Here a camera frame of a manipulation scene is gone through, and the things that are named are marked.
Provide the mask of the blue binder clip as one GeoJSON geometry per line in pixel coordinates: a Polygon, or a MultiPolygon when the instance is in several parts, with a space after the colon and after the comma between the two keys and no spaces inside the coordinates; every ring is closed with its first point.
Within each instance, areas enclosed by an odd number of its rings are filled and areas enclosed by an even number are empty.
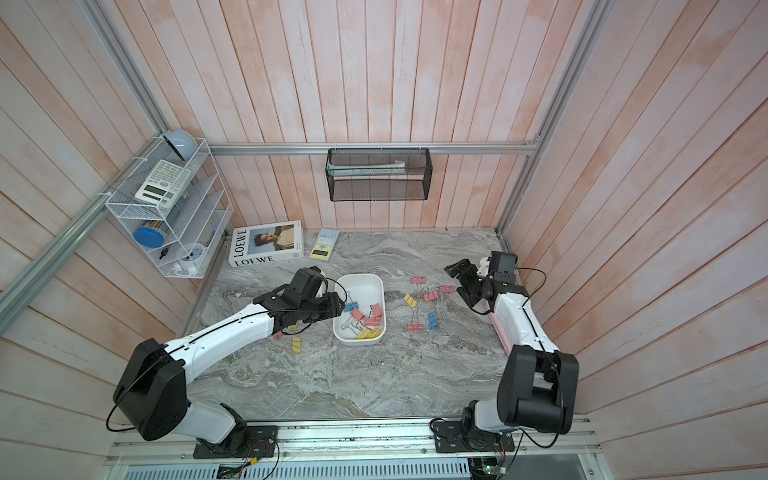
{"type": "Polygon", "coordinates": [[[429,312],[427,314],[427,320],[428,320],[428,326],[430,330],[438,328],[438,319],[437,319],[436,312],[429,312]]]}

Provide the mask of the yellow binder clip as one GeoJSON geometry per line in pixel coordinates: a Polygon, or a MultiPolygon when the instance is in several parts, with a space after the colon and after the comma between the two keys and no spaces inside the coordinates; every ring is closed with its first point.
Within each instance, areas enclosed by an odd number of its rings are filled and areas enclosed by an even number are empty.
{"type": "Polygon", "coordinates": [[[418,306],[418,302],[415,298],[413,298],[410,294],[406,294],[403,297],[403,300],[412,308],[416,309],[418,306]]]}

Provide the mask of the white plastic storage box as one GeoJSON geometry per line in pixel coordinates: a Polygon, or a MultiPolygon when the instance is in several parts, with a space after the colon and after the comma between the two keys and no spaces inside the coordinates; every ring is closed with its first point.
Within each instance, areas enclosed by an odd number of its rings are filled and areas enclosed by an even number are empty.
{"type": "Polygon", "coordinates": [[[333,319],[336,339],[345,346],[380,342],[387,327],[383,281],[374,274],[348,274],[332,289],[344,301],[342,313],[333,319]]]}

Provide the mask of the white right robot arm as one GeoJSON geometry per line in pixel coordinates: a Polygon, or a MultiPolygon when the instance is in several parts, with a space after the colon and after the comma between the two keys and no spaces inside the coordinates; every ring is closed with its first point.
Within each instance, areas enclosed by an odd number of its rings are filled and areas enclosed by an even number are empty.
{"type": "Polygon", "coordinates": [[[493,251],[479,266],[462,259],[445,271],[459,281],[458,293],[470,310],[491,320],[507,361],[493,397],[470,402],[458,421],[430,422],[437,451],[513,451],[516,431],[528,440],[534,432],[551,434],[551,440],[533,444],[554,447],[571,429],[579,363],[545,333],[518,279],[517,256],[493,251]]]}

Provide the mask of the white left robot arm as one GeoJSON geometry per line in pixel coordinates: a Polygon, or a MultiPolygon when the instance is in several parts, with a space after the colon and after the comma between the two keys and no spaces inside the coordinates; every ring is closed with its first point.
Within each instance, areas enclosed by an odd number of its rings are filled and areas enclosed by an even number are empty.
{"type": "Polygon", "coordinates": [[[190,399],[187,387],[236,351],[288,327],[334,319],[348,294],[317,267],[296,271],[290,283],[252,300],[230,317],[197,333],[161,343],[153,338],[133,351],[113,395],[114,408],[145,441],[184,435],[238,451],[249,442],[248,425],[232,408],[190,399]]]}

